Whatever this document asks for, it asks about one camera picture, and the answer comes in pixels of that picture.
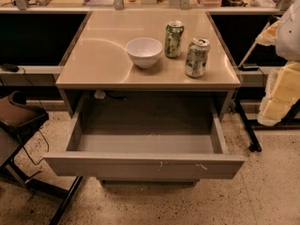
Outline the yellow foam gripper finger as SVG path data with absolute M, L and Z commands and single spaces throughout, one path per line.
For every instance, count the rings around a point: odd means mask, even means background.
M 256 42 L 263 46 L 275 45 L 277 41 L 278 21 L 268 23 L 256 37 Z
M 300 99 L 300 63 L 288 61 L 284 67 L 273 68 L 268 75 L 258 122 L 272 127 L 280 122 Z

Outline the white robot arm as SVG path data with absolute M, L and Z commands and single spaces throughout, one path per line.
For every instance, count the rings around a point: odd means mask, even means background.
M 259 108 L 258 122 L 271 127 L 300 99 L 300 0 L 295 0 L 256 41 L 263 46 L 274 45 L 276 54 L 287 61 L 284 67 L 271 70 Z

